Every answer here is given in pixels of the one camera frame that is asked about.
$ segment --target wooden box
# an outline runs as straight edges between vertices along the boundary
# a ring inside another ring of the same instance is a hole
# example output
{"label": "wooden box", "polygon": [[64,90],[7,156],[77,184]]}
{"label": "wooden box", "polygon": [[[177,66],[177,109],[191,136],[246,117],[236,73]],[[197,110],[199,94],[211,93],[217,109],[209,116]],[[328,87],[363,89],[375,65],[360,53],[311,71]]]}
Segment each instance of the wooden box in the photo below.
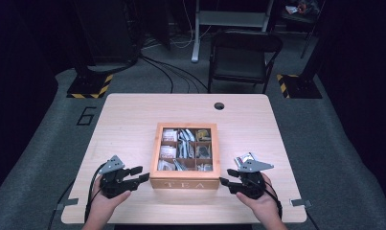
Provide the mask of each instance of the wooden box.
{"label": "wooden box", "polygon": [[[191,137],[191,134],[194,135],[194,141],[182,141],[185,139],[184,136]],[[171,167],[166,166],[160,169],[159,167],[163,165],[174,166],[174,169],[170,171]],[[150,166],[150,183],[153,189],[216,190],[219,186],[219,177],[216,124],[159,123],[157,125]]]}

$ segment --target black chair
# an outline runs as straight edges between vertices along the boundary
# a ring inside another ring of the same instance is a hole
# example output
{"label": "black chair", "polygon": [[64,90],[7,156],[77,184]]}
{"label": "black chair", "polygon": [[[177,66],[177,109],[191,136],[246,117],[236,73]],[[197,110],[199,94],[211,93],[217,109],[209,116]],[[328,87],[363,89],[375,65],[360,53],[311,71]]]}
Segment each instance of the black chair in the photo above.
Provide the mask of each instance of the black chair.
{"label": "black chair", "polygon": [[317,11],[317,13],[301,14],[299,12],[294,12],[294,13],[290,14],[285,9],[285,6],[293,5],[293,4],[290,4],[287,1],[282,1],[280,3],[280,6],[277,9],[277,15],[276,15],[277,19],[276,20],[281,19],[282,21],[286,22],[287,24],[292,24],[292,25],[295,25],[297,27],[301,27],[302,29],[304,29],[307,32],[307,36],[306,36],[307,42],[306,42],[306,46],[304,47],[303,52],[301,53],[301,58],[303,58],[304,55],[306,54],[309,42],[315,33],[315,28],[317,27],[318,22],[320,20],[321,12],[324,8],[326,0],[319,0],[317,2],[319,5],[318,6],[319,10]]}
{"label": "black chair", "polygon": [[211,43],[208,93],[211,93],[213,80],[220,80],[254,83],[254,86],[261,83],[264,94],[274,60],[282,47],[283,42],[277,36],[262,32],[215,34]]}

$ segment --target human hand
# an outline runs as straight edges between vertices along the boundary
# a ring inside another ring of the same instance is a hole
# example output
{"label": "human hand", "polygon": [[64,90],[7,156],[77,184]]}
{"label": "human hand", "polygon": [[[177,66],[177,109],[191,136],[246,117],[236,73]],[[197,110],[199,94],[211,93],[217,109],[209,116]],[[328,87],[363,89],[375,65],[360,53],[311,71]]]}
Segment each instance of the human hand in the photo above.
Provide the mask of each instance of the human hand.
{"label": "human hand", "polygon": [[[266,190],[273,196],[276,196],[273,189],[270,187],[271,181],[269,177],[263,173],[261,175],[266,182]],[[287,229],[279,217],[279,209],[277,208],[276,201],[268,193],[264,193],[258,199],[252,199],[242,193],[237,193],[237,198],[252,209],[255,217],[266,229]]]}
{"label": "human hand", "polygon": [[113,198],[107,198],[101,194],[100,183],[101,176],[99,176],[94,183],[92,189],[91,211],[87,222],[82,227],[83,230],[103,229],[112,217],[114,210],[118,205],[124,202],[130,196],[130,191],[125,191]]}

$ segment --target dark background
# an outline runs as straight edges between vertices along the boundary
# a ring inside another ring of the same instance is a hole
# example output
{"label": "dark background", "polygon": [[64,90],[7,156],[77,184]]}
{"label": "dark background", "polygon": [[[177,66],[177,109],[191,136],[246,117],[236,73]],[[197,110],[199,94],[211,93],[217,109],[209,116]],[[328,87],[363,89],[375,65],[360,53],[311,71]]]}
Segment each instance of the dark background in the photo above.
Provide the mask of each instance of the dark background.
{"label": "dark background", "polygon": [[[179,3],[153,2],[166,6],[166,15],[184,11]],[[222,1],[225,5],[220,10],[235,9],[233,2]],[[249,2],[239,6],[264,7]],[[143,3],[151,10],[151,0]],[[194,3],[186,3],[193,18]],[[159,17],[167,28],[166,17],[156,13],[158,17],[139,15],[144,30],[149,20]],[[0,1],[0,185],[53,101],[55,75],[76,65],[96,63],[83,28],[78,9],[69,0]],[[168,30],[163,31],[156,36],[166,43]],[[345,132],[386,195],[386,4],[329,1],[319,31],[311,67],[318,71]],[[124,35],[129,36],[126,59],[137,47],[131,39],[135,34]]]}

